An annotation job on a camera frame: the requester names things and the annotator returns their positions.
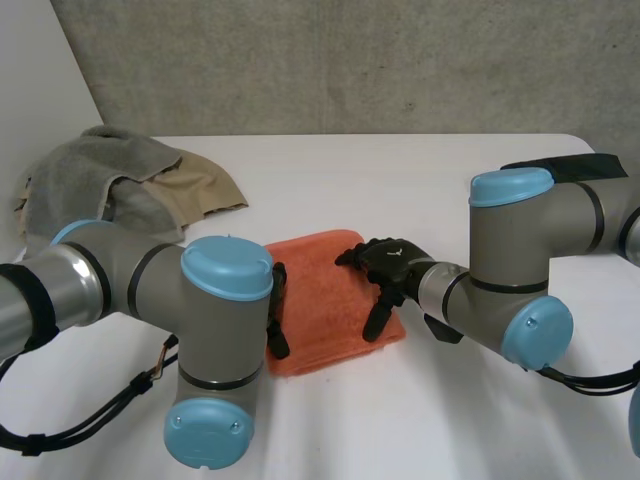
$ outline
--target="white table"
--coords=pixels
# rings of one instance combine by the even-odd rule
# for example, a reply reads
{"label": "white table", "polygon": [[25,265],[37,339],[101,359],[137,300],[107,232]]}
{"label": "white table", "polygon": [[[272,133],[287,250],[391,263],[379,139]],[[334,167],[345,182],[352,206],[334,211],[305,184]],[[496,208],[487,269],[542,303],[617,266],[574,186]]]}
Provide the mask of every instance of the white table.
{"label": "white table", "polygon": [[[468,263],[468,184],[520,160],[590,152],[565,135],[183,137],[215,160],[251,207],[192,226],[267,244],[349,228],[407,238]],[[576,321],[559,367],[597,375],[639,357],[640,270],[616,256],[554,260],[551,292]],[[638,479],[629,394],[592,399],[463,340],[438,343],[409,302],[408,338],[314,374],[265,378],[249,452],[222,471],[183,467],[162,442],[176,369],[90,441],[37,459],[0,452],[0,478]],[[11,430],[53,433],[93,413],[157,358],[166,334],[113,316],[20,359],[0,388]]]}

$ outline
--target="black band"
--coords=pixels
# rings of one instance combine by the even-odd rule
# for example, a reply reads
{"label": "black band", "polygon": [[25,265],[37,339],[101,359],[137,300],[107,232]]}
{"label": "black band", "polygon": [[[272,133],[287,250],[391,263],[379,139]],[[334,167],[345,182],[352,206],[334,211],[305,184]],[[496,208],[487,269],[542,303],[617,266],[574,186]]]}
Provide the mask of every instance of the black band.
{"label": "black band", "polygon": [[589,244],[586,252],[584,252],[585,254],[589,254],[598,248],[600,240],[602,240],[602,236],[604,235],[604,208],[602,208],[600,197],[598,197],[598,194],[593,190],[593,188],[580,182],[577,182],[576,185],[582,188],[585,193],[589,195],[591,203],[593,203],[593,211],[596,214],[596,229],[593,232],[593,239],[591,239],[591,244]]}
{"label": "black band", "polygon": [[544,282],[532,283],[529,285],[500,285],[497,283],[483,282],[482,280],[471,277],[471,284],[474,287],[481,288],[482,290],[486,290],[488,292],[524,294],[537,293],[546,290],[547,288],[549,288],[549,279],[547,278]]}
{"label": "black band", "polygon": [[82,245],[76,242],[65,242],[63,245],[73,248],[82,255],[96,273],[98,281],[100,282],[100,289],[102,290],[102,312],[100,313],[100,318],[105,317],[111,311],[111,285],[109,284],[109,277],[107,277],[104,268],[102,268],[102,265],[100,265],[100,262],[93,253]]}
{"label": "black band", "polygon": [[187,382],[189,382],[194,387],[202,388],[203,390],[234,390],[236,388],[244,387],[245,385],[253,382],[258,375],[260,375],[260,371],[262,370],[262,364],[258,367],[258,369],[253,372],[248,377],[241,378],[240,380],[233,380],[231,382],[206,382],[204,380],[200,380],[198,378],[192,377],[187,372],[184,371],[182,365],[178,365],[178,371],[182,378],[184,378]]}
{"label": "black band", "polygon": [[638,217],[640,217],[640,207],[636,208],[633,213],[629,215],[629,218],[627,218],[627,221],[624,222],[622,226],[622,230],[620,230],[620,235],[618,236],[618,253],[622,258],[627,258],[627,237]]}
{"label": "black band", "polygon": [[0,265],[0,276],[20,291],[31,312],[31,336],[24,345],[24,351],[30,352],[53,340],[60,329],[56,326],[53,302],[40,279],[24,265],[11,263]]}
{"label": "black band", "polygon": [[133,275],[131,275],[131,280],[129,281],[129,286],[127,287],[127,305],[129,306],[129,313],[132,317],[140,320],[140,314],[138,313],[138,306],[136,304],[136,292],[138,291],[138,283],[140,283],[140,279],[142,278],[142,273],[144,269],[147,268],[149,262],[153,257],[155,257],[158,253],[160,253],[165,248],[173,247],[172,243],[161,243],[160,245],[156,245],[138,262],[135,270],[133,271]]}
{"label": "black band", "polygon": [[456,285],[458,285],[458,283],[460,283],[460,281],[468,275],[469,272],[462,272],[460,275],[453,279],[453,281],[447,287],[447,291],[444,292],[444,297],[442,297],[442,318],[444,318],[444,321],[447,323],[449,323],[449,312],[447,311],[449,305],[449,297],[451,296],[453,289],[456,288]]}

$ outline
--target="light blue joint cap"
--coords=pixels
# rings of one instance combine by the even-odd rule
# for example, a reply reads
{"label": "light blue joint cap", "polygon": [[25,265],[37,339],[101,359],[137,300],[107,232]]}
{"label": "light blue joint cap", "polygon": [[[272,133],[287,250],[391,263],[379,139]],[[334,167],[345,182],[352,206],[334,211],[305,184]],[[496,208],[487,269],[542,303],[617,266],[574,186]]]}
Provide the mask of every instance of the light blue joint cap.
{"label": "light blue joint cap", "polygon": [[91,223],[104,223],[106,225],[113,225],[113,223],[106,222],[104,220],[76,220],[75,222],[70,223],[69,225],[64,227],[62,230],[60,230],[58,234],[55,237],[53,237],[53,240],[51,240],[51,245],[59,244],[64,237],[69,235],[76,228],[82,227],[83,225],[89,225]]}
{"label": "light blue joint cap", "polygon": [[192,468],[211,470],[236,463],[253,438],[253,418],[219,398],[176,403],[164,419],[164,444],[173,458]]}
{"label": "light blue joint cap", "polygon": [[629,407],[629,436],[631,437],[631,447],[636,457],[640,457],[640,387],[636,387],[636,391],[631,397],[631,406]]}
{"label": "light blue joint cap", "polygon": [[536,298],[520,310],[502,339],[502,356],[527,370],[553,365],[566,352],[573,317],[556,297]]}
{"label": "light blue joint cap", "polygon": [[472,207],[497,207],[537,197],[553,187],[544,168],[513,168],[483,173],[471,180]]}
{"label": "light blue joint cap", "polygon": [[271,255],[264,247],[242,238],[200,238],[187,246],[180,263],[191,283],[227,300],[259,300],[273,287]]}

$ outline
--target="wire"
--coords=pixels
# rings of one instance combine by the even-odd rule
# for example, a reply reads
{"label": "wire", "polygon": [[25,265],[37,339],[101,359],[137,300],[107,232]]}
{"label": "wire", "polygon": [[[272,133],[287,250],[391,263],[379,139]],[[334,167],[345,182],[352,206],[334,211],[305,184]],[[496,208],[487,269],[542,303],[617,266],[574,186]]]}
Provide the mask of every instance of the wire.
{"label": "wire", "polygon": [[[21,436],[10,432],[0,424],[0,447],[22,452],[23,456],[38,456],[42,452],[62,450],[91,438],[111,420],[116,418],[134,398],[147,392],[153,386],[153,382],[162,376],[164,368],[178,359],[177,353],[165,359],[167,350],[175,347],[177,344],[177,337],[171,335],[164,342],[160,359],[153,368],[140,372],[120,393],[75,427],[54,435],[36,434]],[[2,381],[19,356],[20,354],[5,360],[2,365],[0,365],[0,381]]]}
{"label": "wire", "polygon": [[538,373],[582,395],[607,397],[628,392],[638,386],[640,383],[640,362],[636,362],[631,369],[624,372],[599,377],[565,375],[550,367],[543,368]]}

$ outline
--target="white wall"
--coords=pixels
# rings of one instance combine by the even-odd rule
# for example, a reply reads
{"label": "white wall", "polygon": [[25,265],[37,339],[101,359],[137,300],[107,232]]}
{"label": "white wall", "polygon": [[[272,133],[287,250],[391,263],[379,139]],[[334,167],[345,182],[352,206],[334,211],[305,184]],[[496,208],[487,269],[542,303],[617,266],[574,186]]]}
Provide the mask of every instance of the white wall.
{"label": "white wall", "polygon": [[12,208],[25,169],[99,123],[49,0],[0,0],[0,262],[22,248]]}

